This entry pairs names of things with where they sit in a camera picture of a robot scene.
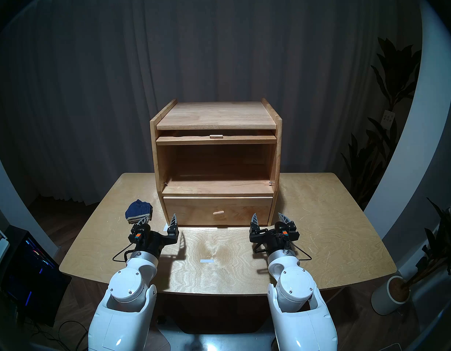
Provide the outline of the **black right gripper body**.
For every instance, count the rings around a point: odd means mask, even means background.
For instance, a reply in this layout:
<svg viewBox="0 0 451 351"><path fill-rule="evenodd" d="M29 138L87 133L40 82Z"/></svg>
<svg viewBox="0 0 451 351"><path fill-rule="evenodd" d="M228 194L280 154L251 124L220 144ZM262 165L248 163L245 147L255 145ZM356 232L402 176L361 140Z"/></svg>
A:
<svg viewBox="0 0 451 351"><path fill-rule="evenodd" d="M290 243L299 239L298 231L286 231L287 235L281 231L261 231L250 232L249 240L256 244L253 253L266 252L272 254L275 251L284 251L285 254L290 250Z"/></svg>

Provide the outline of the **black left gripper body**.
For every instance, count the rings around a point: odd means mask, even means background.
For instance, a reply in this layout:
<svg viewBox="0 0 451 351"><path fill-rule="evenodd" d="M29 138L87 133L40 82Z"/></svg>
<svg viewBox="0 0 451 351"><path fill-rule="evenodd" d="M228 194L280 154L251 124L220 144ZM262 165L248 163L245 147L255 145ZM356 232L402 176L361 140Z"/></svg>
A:
<svg viewBox="0 0 451 351"><path fill-rule="evenodd" d="M128 240L135 245L134 250L131 251L131 258L150 254L159 259L162 249L166 245L176 244L178 237L162 235L150 228L138 228L135 234L130 233Z"/></svg>

